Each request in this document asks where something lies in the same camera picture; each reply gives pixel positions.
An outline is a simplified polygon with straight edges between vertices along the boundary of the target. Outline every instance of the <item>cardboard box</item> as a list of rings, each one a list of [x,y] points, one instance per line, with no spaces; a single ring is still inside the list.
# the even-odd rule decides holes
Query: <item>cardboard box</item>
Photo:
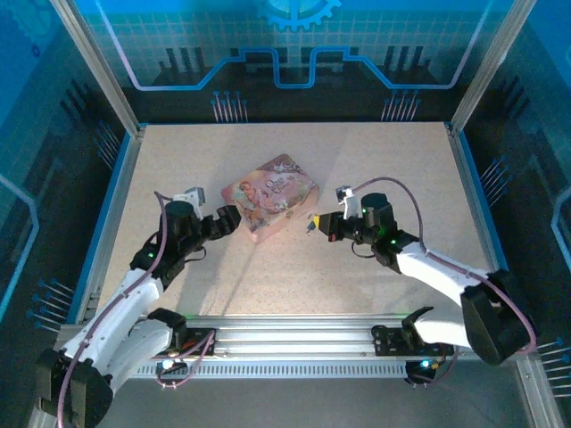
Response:
[[[260,243],[290,219],[315,210],[319,188],[290,156],[280,154],[226,187],[222,197],[227,204],[237,206],[241,227]]]

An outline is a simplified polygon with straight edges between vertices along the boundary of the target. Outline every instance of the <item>wall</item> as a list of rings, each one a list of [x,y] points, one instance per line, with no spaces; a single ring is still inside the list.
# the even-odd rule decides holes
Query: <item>wall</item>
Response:
[[[562,199],[571,194],[570,13],[567,0],[538,1],[466,126],[503,251],[530,299],[541,342],[571,340],[571,198]],[[570,402],[558,403],[571,420]]]
[[[107,142],[124,130],[49,1],[0,2],[0,42],[0,174],[33,200],[0,185],[0,426],[13,428],[27,426],[34,364],[69,309],[42,284],[75,288],[112,173]]]
[[[227,90],[247,99],[249,121],[388,121],[450,119],[511,2],[290,4],[79,9],[142,121],[220,121],[212,96]],[[392,115],[398,103],[410,114]]]

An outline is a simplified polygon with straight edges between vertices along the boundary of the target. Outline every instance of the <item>metal bracket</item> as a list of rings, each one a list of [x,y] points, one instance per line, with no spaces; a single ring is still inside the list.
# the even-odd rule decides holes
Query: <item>metal bracket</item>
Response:
[[[214,327],[212,328],[187,328],[186,329],[186,342],[183,344],[184,348],[190,348],[192,346],[195,346],[196,343],[198,343],[199,341],[201,341],[202,339],[204,339],[204,337],[206,337],[211,331],[214,331],[214,336],[212,336],[212,340],[211,340],[211,345],[208,347],[208,350],[206,351],[206,356],[208,357],[212,357],[214,355],[214,346],[216,344],[216,329]],[[192,356],[200,356],[202,354],[204,350],[204,346],[200,347],[198,350],[196,350],[195,352],[193,352]],[[164,358],[168,358],[169,356],[167,355],[168,352],[162,352],[161,354],[157,355],[157,358],[160,357],[164,357]]]
[[[182,194],[175,194],[172,196],[173,201],[185,201],[192,204],[194,212],[199,220],[203,220],[204,215],[202,214],[200,207],[206,203],[206,198],[204,197],[204,189],[201,187],[193,187],[188,189]]]
[[[375,355],[377,357],[446,357],[454,353],[454,347],[440,343],[426,343],[422,346],[410,348],[405,340],[401,328],[389,328],[384,325],[375,325],[371,329]]]
[[[337,196],[337,203],[345,206],[343,211],[344,220],[359,216],[359,201],[357,201],[357,196],[353,194],[349,185],[337,187],[335,189],[335,195]]]

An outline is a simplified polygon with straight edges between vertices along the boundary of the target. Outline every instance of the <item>white robotic arm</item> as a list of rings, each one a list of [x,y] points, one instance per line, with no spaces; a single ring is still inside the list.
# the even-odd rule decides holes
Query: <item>white robotic arm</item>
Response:
[[[95,318],[60,351],[42,353],[37,362],[40,409],[56,416],[59,405],[68,422],[95,427],[115,392],[142,363],[164,351],[183,350],[190,338],[186,318],[166,309],[147,312],[184,269],[188,254],[237,229],[240,214],[236,207],[219,208],[219,218],[214,219],[203,216],[203,203],[200,188],[175,195],[162,213],[165,221],[159,232],[135,254],[120,287]],[[145,319],[137,322],[141,316]],[[69,393],[66,379],[70,380]]]
[[[416,236],[398,229],[393,207],[382,193],[369,193],[360,203],[349,186],[336,193],[343,211],[314,218],[329,242],[350,239],[370,245],[381,265],[418,279],[455,303],[453,310],[426,307],[407,317],[403,336],[410,348],[430,343],[462,346],[497,366],[533,343],[528,305],[510,272],[488,274],[427,249]]]

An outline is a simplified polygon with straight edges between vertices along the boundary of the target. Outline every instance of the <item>speckled tabletop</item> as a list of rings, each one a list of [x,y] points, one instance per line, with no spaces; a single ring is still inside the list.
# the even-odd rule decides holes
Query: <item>speckled tabletop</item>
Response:
[[[488,268],[442,123],[149,126],[100,306],[158,227],[160,209],[153,190],[171,195],[201,186],[207,215],[224,205],[222,188],[282,152],[318,183],[318,212],[339,210],[335,189],[340,185],[357,186],[380,175],[399,178],[418,199],[426,244],[463,263]],[[386,193],[399,227],[418,234],[406,193],[386,183],[367,190]],[[241,230],[208,243],[208,257],[189,264],[151,309],[185,315],[317,315],[401,314],[425,305],[453,306],[415,279],[356,258],[348,242],[328,243],[319,232],[307,235],[308,224],[307,217],[292,220],[260,244]]]

